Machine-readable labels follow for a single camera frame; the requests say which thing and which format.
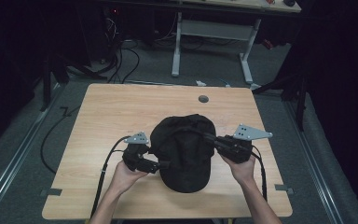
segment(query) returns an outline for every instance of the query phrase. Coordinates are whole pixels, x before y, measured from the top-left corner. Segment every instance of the black baseball cap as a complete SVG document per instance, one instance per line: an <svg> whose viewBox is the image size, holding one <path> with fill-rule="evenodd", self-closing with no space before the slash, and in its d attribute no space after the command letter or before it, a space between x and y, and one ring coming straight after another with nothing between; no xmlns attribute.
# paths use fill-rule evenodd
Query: black baseball cap
<svg viewBox="0 0 358 224"><path fill-rule="evenodd" d="M208 184L214 146L203 135L216 135L213 123L202 115L168 117L150 135L150 153L158 162L169 164L160 169L164 184L175 191L192 193Z"/></svg>

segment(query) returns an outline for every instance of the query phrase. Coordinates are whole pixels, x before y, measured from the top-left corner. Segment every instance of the metal bracket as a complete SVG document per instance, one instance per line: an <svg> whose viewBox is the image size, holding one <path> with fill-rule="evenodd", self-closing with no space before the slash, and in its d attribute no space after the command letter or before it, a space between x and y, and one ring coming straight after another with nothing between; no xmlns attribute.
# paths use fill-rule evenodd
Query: metal bracket
<svg viewBox="0 0 358 224"><path fill-rule="evenodd" d="M260 139L260 138L270 138L270 137L272 137L272 133L267 133L258 130L256 128L245 126L243 124L240 124L240 126L238 126L237 131L235 131L233 135L233 138L235 139L241 139L247 141Z"/></svg>
<svg viewBox="0 0 358 224"><path fill-rule="evenodd" d="M144 132L140 132L129 138L124 139L124 142L128 144L148 144L149 139L147 139Z"/></svg>

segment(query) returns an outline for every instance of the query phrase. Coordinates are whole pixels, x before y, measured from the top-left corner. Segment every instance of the circular hole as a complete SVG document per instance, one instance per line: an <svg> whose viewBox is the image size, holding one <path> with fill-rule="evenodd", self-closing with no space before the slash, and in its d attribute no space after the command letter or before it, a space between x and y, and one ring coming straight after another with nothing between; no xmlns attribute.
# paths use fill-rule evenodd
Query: circular hole
<svg viewBox="0 0 358 224"><path fill-rule="evenodd" d="M208 96L206 96L206 95L201 95L201 96L199 96L199 101L200 101L201 103L208 103L209 98L208 98Z"/></svg>

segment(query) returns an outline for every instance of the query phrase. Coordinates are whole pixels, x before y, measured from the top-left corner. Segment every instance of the forearm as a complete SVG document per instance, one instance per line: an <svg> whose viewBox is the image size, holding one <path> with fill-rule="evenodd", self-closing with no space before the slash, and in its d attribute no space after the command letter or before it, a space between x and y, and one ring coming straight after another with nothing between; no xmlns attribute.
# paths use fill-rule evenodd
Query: forearm
<svg viewBox="0 0 358 224"><path fill-rule="evenodd" d="M97 210L92 216L89 224L109 224L112 221L113 213L115 212L118 199L120 198L120 193L114 192L113 190L108 190L100 203L98 204Z"/></svg>
<svg viewBox="0 0 358 224"><path fill-rule="evenodd" d="M240 183L255 224L281 223L269 204L263 198L253 179Z"/></svg>

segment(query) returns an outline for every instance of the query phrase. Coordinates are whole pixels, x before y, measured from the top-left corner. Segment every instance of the hand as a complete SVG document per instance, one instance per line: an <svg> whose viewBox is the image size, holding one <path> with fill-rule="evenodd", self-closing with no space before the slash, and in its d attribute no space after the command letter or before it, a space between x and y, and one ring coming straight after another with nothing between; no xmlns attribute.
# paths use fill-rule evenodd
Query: hand
<svg viewBox="0 0 358 224"><path fill-rule="evenodd" d="M241 185L243 181L254 181L255 157L251 156L248 161L243 163L235 163L228 158L221 156L231 168L231 173L237 182Z"/></svg>
<svg viewBox="0 0 358 224"><path fill-rule="evenodd" d="M124 161L120 161L113 175L112 182L108 190L114 190L118 194L127 191L138 179L146 176L147 173L138 170L131 171Z"/></svg>

